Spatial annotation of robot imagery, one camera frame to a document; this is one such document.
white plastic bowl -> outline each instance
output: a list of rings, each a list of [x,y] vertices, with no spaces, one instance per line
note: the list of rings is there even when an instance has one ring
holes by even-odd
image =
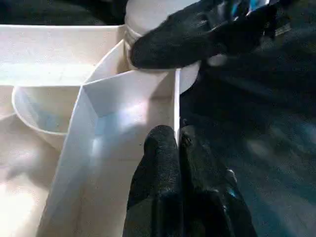
[[[15,87],[17,116],[52,147],[61,150],[79,86]]]

white bin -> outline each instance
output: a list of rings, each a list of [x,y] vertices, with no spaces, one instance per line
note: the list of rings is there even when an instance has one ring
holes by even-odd
[[[81,85],[125,26],[0,25],[0,85]]]
[[[15,87],[12,104],[23,123],[61,150],[78,91],[79,86]]]
[[[132,175],[156,125],[178,138],[179,71],[130,71],[84,85],[38,237],[120,237]]]

dark floor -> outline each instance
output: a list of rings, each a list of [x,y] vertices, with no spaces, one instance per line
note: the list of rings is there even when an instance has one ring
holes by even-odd
[[[209,131],[260,237],[316,236],[315,12],[313,0],[300,1],[290,34],[222,67],[203,65],[180,98],[181,124]],[[98,0],[0,0],[0,22],[116,23]]]

hand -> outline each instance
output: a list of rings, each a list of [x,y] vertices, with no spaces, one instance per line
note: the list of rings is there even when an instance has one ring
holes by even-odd
[[[213,156],[200,130],[182,129],[179,157],[172,128],[158,126],[145,141],[132,179],[123,236],[256,237],[256,232],[234,173]]]
[[[264,34],[271,37],[275,29],[267,25],[285,3],[288,0],[200,0],[139,38],[131,49],[131,63],[144,69],[181,68],[219,53],[250,52]]]

white box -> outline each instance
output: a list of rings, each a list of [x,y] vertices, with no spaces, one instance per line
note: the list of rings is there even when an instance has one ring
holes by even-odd
[[[81,87],[38,237],[120,237],[132,175],[157,125],[179,130],[180,70]]]

